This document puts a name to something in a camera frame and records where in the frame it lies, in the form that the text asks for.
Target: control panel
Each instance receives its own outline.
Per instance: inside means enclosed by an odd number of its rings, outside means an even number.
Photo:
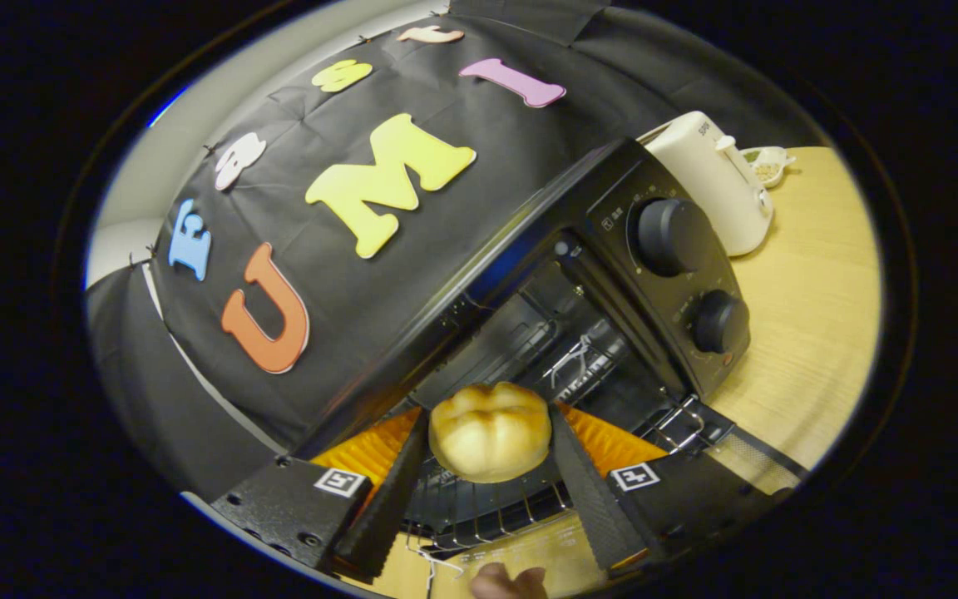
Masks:
[[[586,232],[707,394],[748,347],[748,306],[706,213],[668,170],[638,144],[623,144],[600,168],[620,164],[622,176],[586,212]]]

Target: orange letter u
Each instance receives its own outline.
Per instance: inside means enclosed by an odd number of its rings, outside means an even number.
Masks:
[[[309,343],[309,312],[298,292],[290,287],[273,261],[273,246],[262,243],[251,255],[243,277],[246,283],[261,285],[283,314],[283,331],[277,339],[269,337],[246,309],[243,291],[236,289],[225,304],[220,327],[243,346],[243,350],[265,372],[288,372]]]

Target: pink letter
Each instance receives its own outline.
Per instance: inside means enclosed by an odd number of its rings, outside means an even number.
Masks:
[[[567,90],[554,83],[544,83],[522,72],[514,71],[501,64],[500,58],[487,58],[461,69],[457,75],[461,77],[481,77],[493,81],[506,90],[511,90],[524,97],[524,103],[531,107],[549,106],[552,102],[562,98]]]

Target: small bowl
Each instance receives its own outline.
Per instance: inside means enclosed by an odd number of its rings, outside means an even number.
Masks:
[[[786,148],[765,146],[743,149],[742,156],[753,168],[760,182],[765,187],[773,187],[783,180],[783,171],[787,164],[793,164],[795,156],[789,156]]]

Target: foam letter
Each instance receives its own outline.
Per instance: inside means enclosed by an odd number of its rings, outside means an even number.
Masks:
[[[197,280],[205,280],[205,265],[210,257],[210,244],[213,243],[213,235],[209,231],[201,230],[202,217],[192,215],[190,208],[195,201],[183,200],[180,205],[180,213],[175,216],[175,228],[172,229],[172,240],[168,242],[168,265],[172,266],[176,262],[189,266],[195,272]]]
[[[404,42],[406,39],[415,39],[425,44],[445,44],[445,42],[456,42],[457,39],[464,37],[464,31],[450,31],[445,33],[438,31],[437,24],[429,27],[412,27],[402,35],[398,35],[398,41]]]
[[[487,58],[461,69],[461,77],[481,77],[493,81],[506,90],[524,97],[524,103],[531,107],[549,106],[567,93],[564,87],[554,83],[544,83],[522,72],[514,71],[501,64],[500,58]]]
[[[273,246],[262,243],[251,255],[243,278],[246,283],[261,285],[283,314],[283,331],[277,339],[265,333],[246,309],[243,291],[236,289],[228,297],[220,327],[243,346],[243,350],[265,372],[282,374],[289,371],[309,344],[309,312],[294,287],[271,260]]]
[[[254,164],[261,153],[265,151],[265,141],[258,139],[258,134],[247,133],[231,144],[228,151],[225,152],[216,163],[216,186],[217,190],[228,189],[229,185],[235,183],[239,178],[243,168]]]
[[[415,210],[416,190],[406,166],[419,174],[419,186],[440,190],[476,158],[468,147],[456,148],[412,124],[408,114],[392,116],[372,132],[376,166],[333,164],[305,192],[305,201],[322,201],[357,236],[357,254],[372,258],[398,230],[394,215],[376,215],[364,205]]]
[[[372,65],[354,60],[338,61],[313,77],[313,85],[322,92],[341,92],[346,87],[368,77]]]

